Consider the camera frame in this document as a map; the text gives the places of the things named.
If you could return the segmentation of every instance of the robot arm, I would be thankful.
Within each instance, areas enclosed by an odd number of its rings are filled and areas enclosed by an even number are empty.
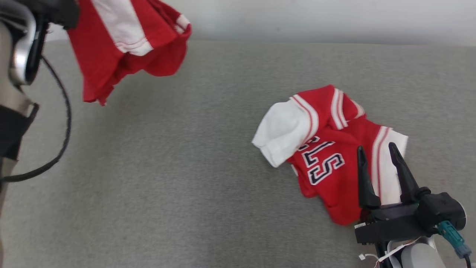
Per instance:
[[[368,175],[367,158],[357,151],[359,205],[362,208],[356,225],[357,242],[375,245],[380,268],[444,268],[433,242],[433,235],[443,236],[468,267],[471,250],[458,233],[466,225],[461,204],[448,193],[432,194],[428,187],[419,187],[394,143],[388,145],[392,163],[397,168],[402,194],[401,203],[381,205]],[[411,240],[408,247],[395,250],[394,242]]]
[[[39,109],[20,87],[30,85],[36,77],[49,23],[69,29],[78,18],[75,0],[0,0],[0,182],[41,173],[10,177],[21,138]]]

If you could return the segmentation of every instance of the white wall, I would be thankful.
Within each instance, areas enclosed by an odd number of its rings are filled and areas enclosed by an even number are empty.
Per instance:
[[[201,40],[476,45],[476,0],[165,2],[190,19]]]

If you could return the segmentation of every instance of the red jersey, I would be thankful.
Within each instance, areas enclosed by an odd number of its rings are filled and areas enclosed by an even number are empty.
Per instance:
[[[400,202],[390,142],[404,154],[407,136],[369,121],[360,105],[332,85],[298,93],[287,104],[275,104],[253,139],[273,166],[287,159],[298,176],[302,194],[320,196],[333,221],[341,225],[352,223],[360,214],[360,145],[369,158],[372,185],[382,204]]]
[[[78,0],[69,40],[84,76],[86,102],[102,105],[128,74],[173,75],[191,34],[190,22],[158,0]]]

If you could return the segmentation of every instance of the gray fabric surface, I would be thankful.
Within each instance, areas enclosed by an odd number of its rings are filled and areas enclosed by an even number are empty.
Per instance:
[[[9,185],[6,268],[373,267],[357,257],[373,247],[250,143],[273,103],[330,83],[410,137],[414,176],[465,206],[476,249],[476,48],[194,41],[177,75],[129,76],[106,107],[81,102],[67,43],[45,54],[72,99],[72,139],[50,172]],[[45,68],[28,93],[42,106],[17,173],[52,158],[65,125]]]

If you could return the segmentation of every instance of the white stripe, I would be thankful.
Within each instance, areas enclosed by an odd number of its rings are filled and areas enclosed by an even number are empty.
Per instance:
[[[375,195],[378,195],[378,145],[385,136],[385,131],[387,130],[386,126],[382,126],[378,131],[377,137],[375,138],[374,144],[372,145],[372,186],[374,187]]]
[[[352,99],[350,99],[350,100],[354,103],[354,105],[355,105],[356,108],[357,108],[357,115],[354,117],[354,119],[363,116],[363,115],[365,114],[365,111],[364,111],[364,109],[362,108],[362,106],[360,106],[360,105],[359,105],[357,102],[355,102],[354,100],[352,100]]]
[[[294,165],[291,165],[291,168],[294,171],[294,174],[296,174],[296,177],[299,177],[297,169],[294,167]]]
[[[339,120],[339,116],[337,115],[337,102],[339,101],[339,89],[335,88],[334,89],[334,96],[332,97],[332,103],[330,106],[330,113],[332,116],[332,119],[334,119],[334,123],[336,124],[336,127],[338,130],[343,129],[344,127],[342,126],[342,123]]]
[[[310,131],[309,129],[312,130],[312,128],[313,128],[313,121],[312,121],[312,118],[310,117],[310,113],[311,113],[311,112],[308,112],[308,109],[306,109],[306,108],[303,106],[303,104],[299,103],[299,101],[296,99],[296,96],[297,96],[297,94],[294,95],[294,96],[292,96],[292,97],[290,97],[289,99],[290,99],[297,107],[299,107],[299,109],[301,109],[301,110],[304,111],[304,114],[306,115],[306,117],[307,117],[307,119],[308,119],[308,121],[309,121],[309,128],[308,128],[308,130],[307,130],[307,131],[309,132],[309,134],[306,133],[307,136],[306,136],[305,140],[302,142],[302,144],[303,144],[303,143],[306,143],[306,142],[310,139],[309,136],[311,135],[311,132],[312,132],[312,131]]]
[[[316,112],[316,110],[308,103],[306,102],[301,96],[298,94],[294,95],[296,100],[298,100],[306,110],[308,110],[311,113],[311,131],[309,133],[309,137],[307,137],[306,141],[310,140],[317,132],[319,128],[319,115]]]
[[[175,31],[178,32],[179,34],[183,34],[183,33],[185,32],[185,30],[184,30],[182,27],[180,27],[179,25],[175,25],[175,26],[174,26],[174,29],[175,29]]]
[[[144,56],[153,48],[130,0],[91,0],[117,49]]]
[[[182,27],[182,29],[185,30],[185,29],[188,27],[188,25],[190,24],[190,21],[189,21],[183,14],[181,14],[181,15],[178,17],[176,23],[177,23],[180,27]]]
[[[347,120],[344,116],[344,110],[342,109],[342,105],[344,103],[344,93],[339,90],[339,102],[337,103],[337,113],[339,114],[339,118],[342,122],[342,125],[344,127],[348,127],[349,125],[347,124]]]

